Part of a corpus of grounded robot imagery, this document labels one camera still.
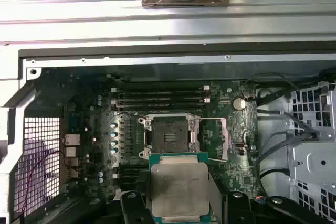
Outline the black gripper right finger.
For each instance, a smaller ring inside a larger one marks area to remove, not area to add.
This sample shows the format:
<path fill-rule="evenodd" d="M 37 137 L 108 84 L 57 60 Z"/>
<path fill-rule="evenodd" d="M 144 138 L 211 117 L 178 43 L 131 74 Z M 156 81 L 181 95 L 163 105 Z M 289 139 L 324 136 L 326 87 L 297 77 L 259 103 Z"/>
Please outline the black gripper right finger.
<path fill-rule="evenodd" d="M 259 203 L 241 192 L 226 196 L 225 223 L 331 223 L 308 208 L 282 196 Z"/>

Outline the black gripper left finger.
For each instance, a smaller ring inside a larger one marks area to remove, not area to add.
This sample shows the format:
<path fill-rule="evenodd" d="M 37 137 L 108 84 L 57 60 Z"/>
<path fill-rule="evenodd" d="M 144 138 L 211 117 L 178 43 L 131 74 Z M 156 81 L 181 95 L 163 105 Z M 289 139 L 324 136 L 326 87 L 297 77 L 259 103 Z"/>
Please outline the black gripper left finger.
<path fill-rule="evenodd" d="M 152 223 L 152 214 L 142 196 L 130 191 L 111 202 L 97 197 L 56 197 L 27 216 L 14 214 L 13 223 Z"/>

